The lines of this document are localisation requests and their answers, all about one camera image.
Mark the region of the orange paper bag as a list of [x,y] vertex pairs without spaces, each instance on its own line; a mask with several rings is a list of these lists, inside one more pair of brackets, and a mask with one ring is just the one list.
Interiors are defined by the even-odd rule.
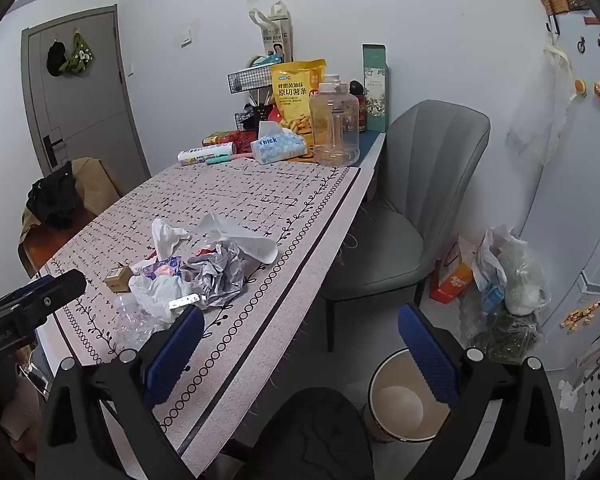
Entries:
[[471,265],[475,260],[476,246],[459,236],[440,259],[431,277],[429,298],[449,304],[474,280]]

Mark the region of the person's dark patterned knee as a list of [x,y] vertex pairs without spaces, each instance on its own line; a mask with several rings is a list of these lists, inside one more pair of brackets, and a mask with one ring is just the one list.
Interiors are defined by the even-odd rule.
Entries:
[[325,387],[291,396],[268,421],[237,479],[373,479],[373,450],[358,410]]

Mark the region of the teal pen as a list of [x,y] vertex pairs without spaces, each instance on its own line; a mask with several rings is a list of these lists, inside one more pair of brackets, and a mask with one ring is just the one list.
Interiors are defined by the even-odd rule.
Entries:
[[216,155],[208,158],[206,165],[224,164],[224,162],[232,162],[238,159],[254,159],[254,156],[252,153]]

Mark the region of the white refrigerator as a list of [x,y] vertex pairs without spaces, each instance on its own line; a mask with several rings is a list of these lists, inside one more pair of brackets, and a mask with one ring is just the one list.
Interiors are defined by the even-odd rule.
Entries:
[[531,351],[549,370],[570,366],[600,336],[600,11],[588,2],[557,25],[568,110],[522,229],[550,288]]

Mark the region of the beige trash bin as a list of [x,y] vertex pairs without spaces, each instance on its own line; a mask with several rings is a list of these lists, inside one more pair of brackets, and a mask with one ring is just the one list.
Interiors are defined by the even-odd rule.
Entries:
[[411,352],[401,349],[370,378],[363,418],[377,442],[422,443],[437,435],[449,412],[434,398]]

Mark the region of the large clear plastic jar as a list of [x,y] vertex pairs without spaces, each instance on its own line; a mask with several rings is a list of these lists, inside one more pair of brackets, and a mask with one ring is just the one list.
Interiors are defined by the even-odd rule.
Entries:
[[326,75],[310,101],[313,154],[324,166],[347,167],[360,157],[358,99],[339,75]]

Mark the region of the clear plastic bag on fridge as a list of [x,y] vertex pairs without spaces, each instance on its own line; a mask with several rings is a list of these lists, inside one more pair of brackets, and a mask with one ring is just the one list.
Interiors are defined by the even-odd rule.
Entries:
[[507,131],[506,143],[513,154],[545,166],[556,151],[575,97],[568,55],[546,44]]

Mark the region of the white tissue paper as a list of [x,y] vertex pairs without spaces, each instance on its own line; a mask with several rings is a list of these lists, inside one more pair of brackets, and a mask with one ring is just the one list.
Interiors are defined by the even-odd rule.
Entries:
[[274,240],[243,228],[236,221],[209,212],[198,223],[210,242],[233,242],[245,255],[264,264],[272,264],[278,256]]

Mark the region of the white plastic bag of goods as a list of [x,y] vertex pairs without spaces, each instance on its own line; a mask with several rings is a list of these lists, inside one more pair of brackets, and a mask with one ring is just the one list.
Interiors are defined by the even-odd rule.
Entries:
[[507,226],[484,232],[471,271],[483,300],[502,302],[512,315],[538,312],[552,299],[539,258]]

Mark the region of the blue purple snack wrapper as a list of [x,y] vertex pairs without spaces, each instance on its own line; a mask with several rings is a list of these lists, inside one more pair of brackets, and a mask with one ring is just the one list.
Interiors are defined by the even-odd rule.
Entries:
[[178,255],[170,256],[164,260],[155,261],[140,270],[140,274],[150,280],[155,280],[159,276],[181,276],[182,258]]

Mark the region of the white tote bag on wall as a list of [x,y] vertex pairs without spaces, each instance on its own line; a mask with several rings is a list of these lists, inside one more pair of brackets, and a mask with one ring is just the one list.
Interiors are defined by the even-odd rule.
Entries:
[[277,55],[283,62],[294,60],[291,15],[282,0],[276,1],[268,13],[253,8],[248,13],[250,21],[260,28],[264,53]]

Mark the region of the black hat on door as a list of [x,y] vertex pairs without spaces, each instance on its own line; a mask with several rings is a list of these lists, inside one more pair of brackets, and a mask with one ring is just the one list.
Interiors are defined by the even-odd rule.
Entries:
[[55,40],[47,51],[46,70],[52,77],[62,75],[62,66],[67,62],[66,47],[61,41]]

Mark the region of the yellow snack bag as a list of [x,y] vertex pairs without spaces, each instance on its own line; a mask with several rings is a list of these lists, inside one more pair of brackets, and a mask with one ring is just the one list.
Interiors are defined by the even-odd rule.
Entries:
[[311,99],[317,94],[326,70],[324,58],[275,64],[271,80],[280,125],[306,141],[306,154],[298,160],[314,162]]

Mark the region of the green bag on door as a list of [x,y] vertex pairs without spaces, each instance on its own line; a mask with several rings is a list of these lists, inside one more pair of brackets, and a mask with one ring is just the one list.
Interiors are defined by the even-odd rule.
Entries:
[[73,35],[73,50],[65,63],[60,66],[61,75],[81,76],[95,61],[93,50],[79,32]]

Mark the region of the small brown cardboard box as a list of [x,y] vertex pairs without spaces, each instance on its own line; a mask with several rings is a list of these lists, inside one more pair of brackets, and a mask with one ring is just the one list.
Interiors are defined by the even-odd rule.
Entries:
[[130,291],[129,281],[132,276],[129,266],[116,266],[107,273],[104,283],[115,294],[122,294]]

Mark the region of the wooden chair with clothes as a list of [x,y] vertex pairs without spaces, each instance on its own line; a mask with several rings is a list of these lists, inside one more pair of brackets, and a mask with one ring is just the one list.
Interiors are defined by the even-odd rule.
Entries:
[[34,182],[17,246],[23,269],[34,275],[71,237],[123,196],[112,170],[93,157],[73,159]]

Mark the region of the grey door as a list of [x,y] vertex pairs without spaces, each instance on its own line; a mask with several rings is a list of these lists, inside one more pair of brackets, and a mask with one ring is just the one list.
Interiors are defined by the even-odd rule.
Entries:
[[[79,32],[95,61],[81,76],[52,77],[47,51],[57,40],[66,57]],[[104,6],[55,18],[21,34],[21,81],[34,152],[46,176],[68,160],[93,157],[125,193],[150,178],[123,76],[118,9]]]

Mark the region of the blue tissue pack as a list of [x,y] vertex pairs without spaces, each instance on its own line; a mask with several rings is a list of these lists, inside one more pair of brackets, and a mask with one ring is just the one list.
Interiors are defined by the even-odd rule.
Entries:
[[278,122],[259,122],[258,138],[250,143],[253,158],[262,165],[304,156],[306,140]]

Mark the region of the grey upholstered chair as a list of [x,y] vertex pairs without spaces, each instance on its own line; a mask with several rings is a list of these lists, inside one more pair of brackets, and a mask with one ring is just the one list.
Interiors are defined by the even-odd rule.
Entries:
[[422,298],[490,132],[485,114],[438,100],[417,103],[389,126],[376,194],[356,213],[354,243],[339,249],[321,289],[327,348],[337,304],[407,288]]

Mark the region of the red snack packets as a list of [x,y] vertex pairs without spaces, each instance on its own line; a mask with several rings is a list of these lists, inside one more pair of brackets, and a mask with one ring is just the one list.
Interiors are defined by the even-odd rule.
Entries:
[[218,145],[224,143],[233,143],[235,153],[250,153],[250,144],[257,140],[258,134],[255,131],[219,131],[207,136],[202,140],[203,146]]

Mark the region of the grey newspaper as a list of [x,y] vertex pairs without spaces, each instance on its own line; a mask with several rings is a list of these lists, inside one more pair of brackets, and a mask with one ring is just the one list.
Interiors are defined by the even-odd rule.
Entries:
[[181,264],[186,282],[200,297],[198,306],[224,308],[242,293],[245,284],[244,266],[240,249],[233,243],[216,242],[201,249],[196,256]]

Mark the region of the green floral tall box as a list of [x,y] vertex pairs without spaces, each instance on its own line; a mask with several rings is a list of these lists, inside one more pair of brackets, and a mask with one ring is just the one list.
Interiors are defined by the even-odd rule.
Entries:
[[387,49],[383,44],[363,44],[363,86],[366,101],[366,125],[386,132],[389,125]]

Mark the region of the crushed clear plastic bottle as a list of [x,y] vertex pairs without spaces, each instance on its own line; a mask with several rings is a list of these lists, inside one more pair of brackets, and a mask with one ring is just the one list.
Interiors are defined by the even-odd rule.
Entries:
[[114,298],[114,336],[116,351],[140,350],[153,333],[165,330],[169,324],[147,313],[130,292]]

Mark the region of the green vegetables in bag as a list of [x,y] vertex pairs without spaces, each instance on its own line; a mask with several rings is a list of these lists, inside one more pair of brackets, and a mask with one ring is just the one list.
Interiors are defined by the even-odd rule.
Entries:
[[501,308],[488,315],[484,330],[471,339],[471,345],[493,362],[521,364],[541,335],[533,313],[518,316]]

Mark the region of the white roll of bags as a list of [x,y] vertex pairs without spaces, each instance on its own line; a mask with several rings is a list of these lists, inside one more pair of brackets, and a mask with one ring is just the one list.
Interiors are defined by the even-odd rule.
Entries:
[[233,142],[212,144],[207,146],[201,146],[200,148],[191,148],[190,150],[179,152],[178,163],[181,166],[204,164],[209,158],[216,156],[231,155],[234,153],[235,144]]

